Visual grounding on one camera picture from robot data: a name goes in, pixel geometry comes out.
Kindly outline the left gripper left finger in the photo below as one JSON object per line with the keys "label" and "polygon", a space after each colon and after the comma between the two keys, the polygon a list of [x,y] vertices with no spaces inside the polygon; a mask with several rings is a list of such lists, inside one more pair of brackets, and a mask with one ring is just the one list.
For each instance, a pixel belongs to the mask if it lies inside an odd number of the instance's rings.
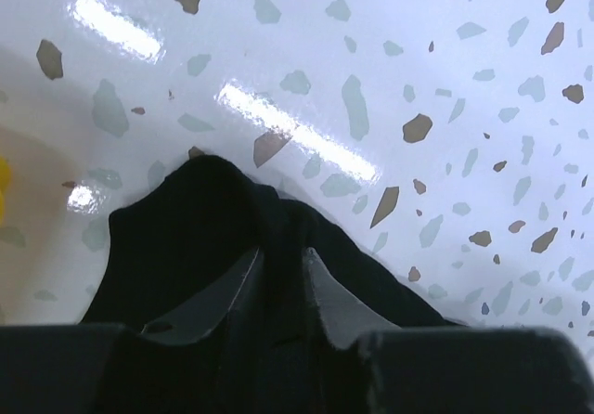
{"label": "left gripper left finger", "polygon": [[122,324],[4,327],[5,413],[250,413],[263,320],[264,256],[141,331]]}

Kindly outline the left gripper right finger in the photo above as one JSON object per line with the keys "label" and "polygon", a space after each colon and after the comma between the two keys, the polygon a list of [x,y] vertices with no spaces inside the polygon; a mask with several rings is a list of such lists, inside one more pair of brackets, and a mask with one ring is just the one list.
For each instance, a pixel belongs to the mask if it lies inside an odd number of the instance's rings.
{"label": "left gripper right finger", "polygon": [[545,328],[401,328],[303,252],[310,366],[319,413],[589,413],[579,351]]}

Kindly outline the black t-shirt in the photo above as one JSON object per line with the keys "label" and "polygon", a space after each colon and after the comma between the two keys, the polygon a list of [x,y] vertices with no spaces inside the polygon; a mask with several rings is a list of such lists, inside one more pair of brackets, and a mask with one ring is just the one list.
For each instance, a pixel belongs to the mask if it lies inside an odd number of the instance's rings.
{"label": "black t-shirt", "polygon": [[345,232],[311,206],[253,182],[213,155],[190,159],[142,200],[109,218],[110,255],[84,315],[86,323],[142,330],[205,293],[247,253],[264,257],[256,339],[231,353],[217,340],[200,354],[178,354],[142,370],[129,366],[122,394],[102,413],[315,413],[298,281],[312,247],[329,272],[376,313],[404,328],[443,327],[446,319]]}

